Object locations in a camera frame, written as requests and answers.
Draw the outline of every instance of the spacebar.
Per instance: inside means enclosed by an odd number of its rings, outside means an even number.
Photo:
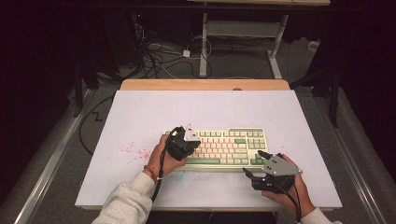
[[[220,164],[220,159],[194,159],[189,158],[187,164]]]

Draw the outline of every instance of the red bracelet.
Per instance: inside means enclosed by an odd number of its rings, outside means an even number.
[[[148,169],[149,170],[149,172],[151,173],[150,177],[152,178],[152,180],[154,180],[154,183],[157,184],[158,179],[157,179],[157,176],[155,176],[154,171],[147,165],[144,166],[144,169]]]

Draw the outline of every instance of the hand-mounted device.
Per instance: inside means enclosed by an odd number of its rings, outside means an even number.
[[[267,162],[262,167],[265,176],[255,176],[248,169],[243,168],[245,175],[250,178],[251,186],[255,190],[270,190],[274,193],[284,193],[294,184],[294,175],[303,173],[296,165],[283,160],[280,153],[275,156],[261,150],[258,153],[267,159]]]
[[[177,161],[181,161],[190,156],[200,144],[199,137],[192,130],[190,124],[188,124],[186,129],[180,126],[169,133],[165,148],[169,152],[169,155]]]

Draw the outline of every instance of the desk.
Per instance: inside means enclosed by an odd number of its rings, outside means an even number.
[[[252,4],[252,5],[281,5],[281,6],[328,6],[330,0],[189,0],[222,4]],[[276,54],[282,40],[283,32],[289,15],[283,15],[280,22],[257,22],[257,21],[210,21],[207,13],[204,13],[202,31],[202,53],[200,61],[200,77],[206,77],[207,64],[207,36],[208,35],[234,35],[253,37],[274,37],[275,43],[272,50],[267,51],[269,64],[271,65],[274,78],[282,78],[276,62]]]
[[[201,90],[204,86],[209,91]],[[234,88],[244,91],[230,91]],[[263,127],[270,152],[290,155],[303,169],[314,205],[322,209],[342,206],[287,82],[228,79],[125,80],[110,109],[76,206],[100,209],[111,190],[141,172],[163,130],[187,123],[197,130],[230,128],[230,124]],[[154,211],[281,209],[254,190],[243,172],[174,171],[164,178],[153,205]]]

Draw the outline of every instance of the hand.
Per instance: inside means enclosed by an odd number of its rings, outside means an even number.
[[[163,134],[160,139],[160,143],[154,148],[151,152],[151,156],[148,160],[148,167],[154,172],[154,175],[158,177],[160,172],[160,158],[163,149],[165,148],[166,139],[168,138],[167,134]],[[184,158],[181,161],[177,161],[172,158],[169,153],[165,153],[165,159],[163,161],[163,176],[170,174],[177,167],[185,165],[187,162],[187,158]],[[143,172],[149,176],[151,176],[149,169],[144,169]]]
[[[295,164],[289,157],[286,155],[282,155],[283,159],[285,161],[288,161],[292,164]],[[311,213],[312,211],[315,210],[315,206],[312,204],[311,199],[309,198],[308,195],[308,189],[306,187],[305,182],[303,181],[303,178],[301,175],[295,175],[294,176],[295,183],[294,187],[291,187],[288,190],[288,193],[291,195],[291,197],[298,203],[298,198],[297,198],[297,193],[296,190],[298,191],[298,196],[300,199],[300,205],[301,205],[301,217],[304,217]],[[272,191],[264,190],[262,191],[262,196],[271,199],[274,202],[282,204],[286,209],[291,211],[294,215],[296,214],[296,208],[294,204],[291,202],[291,200],[286,196],[286,194],[280,193],[280,194],[275,194]]]

